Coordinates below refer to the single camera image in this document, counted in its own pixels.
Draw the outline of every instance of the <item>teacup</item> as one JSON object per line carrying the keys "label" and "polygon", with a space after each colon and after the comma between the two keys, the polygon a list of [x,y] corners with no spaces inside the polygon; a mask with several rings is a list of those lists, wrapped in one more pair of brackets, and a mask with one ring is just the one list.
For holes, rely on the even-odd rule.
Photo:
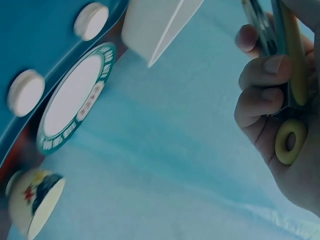
{"label": "teacup", "polygon": [[63,176],[39,168],[17,171],[9,180],[5,189],[9,215],[27,240],[33,240],[46,224],[65,182]]}

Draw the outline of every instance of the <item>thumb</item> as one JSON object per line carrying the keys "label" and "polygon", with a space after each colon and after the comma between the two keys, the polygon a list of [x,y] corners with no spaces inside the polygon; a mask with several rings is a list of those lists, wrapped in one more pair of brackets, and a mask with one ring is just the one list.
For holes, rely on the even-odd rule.
{"label": "thumb", "polygon": [[320,24],[319,0],[282,0],[282,2],[301,20],[308,28],[316,33]]}

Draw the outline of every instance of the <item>white round knob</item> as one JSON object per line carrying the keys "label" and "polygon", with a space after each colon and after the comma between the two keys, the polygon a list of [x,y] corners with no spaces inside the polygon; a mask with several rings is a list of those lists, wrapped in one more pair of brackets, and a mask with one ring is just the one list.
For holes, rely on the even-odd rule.
{"label": "white round knob", "polygon": [[109,17],[109,8],[93,2],[79,13],[74,23],[74,32],[83,41],[95,38],[105,26]]}
{"label": "white round knob", "polygon": [[17,117],[30,113],[40,101],[45,90],[45,79],[36,71],[22,72],[10,86],[7,104]]}

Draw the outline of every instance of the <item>blue table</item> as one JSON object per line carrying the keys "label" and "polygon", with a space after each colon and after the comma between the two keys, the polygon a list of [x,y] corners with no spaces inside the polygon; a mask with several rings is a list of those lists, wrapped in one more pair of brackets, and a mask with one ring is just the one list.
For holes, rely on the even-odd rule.
{"label": "blue table", "polygon": [[[0,167],[17,137],[63,75],[105,33],[123,13],[129,0],[101,0],[109,8],[109,18],[100,34],[81,41],[73,26],[87,0],[16,0],[0,4]],[[13,79],[26,69],[45,77],[46,87],[36,108],[25,117],[15,117],[7,107],[7,92]]]}

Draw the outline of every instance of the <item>yellow ring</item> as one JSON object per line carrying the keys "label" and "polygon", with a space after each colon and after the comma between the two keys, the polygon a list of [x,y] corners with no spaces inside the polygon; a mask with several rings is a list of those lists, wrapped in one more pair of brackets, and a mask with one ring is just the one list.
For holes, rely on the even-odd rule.
{"label": "yellow ring", "polygon": [[[287,150],[287,139],[289,134],[294,133],[295,144],[291,151]],[[305,140],[307,138],[308,131],[306,126],[298,120],[289,119],[285,121],[279,128],[275,137],[275,154],[279,161],[284,165],[292,165],[298,157]]]}

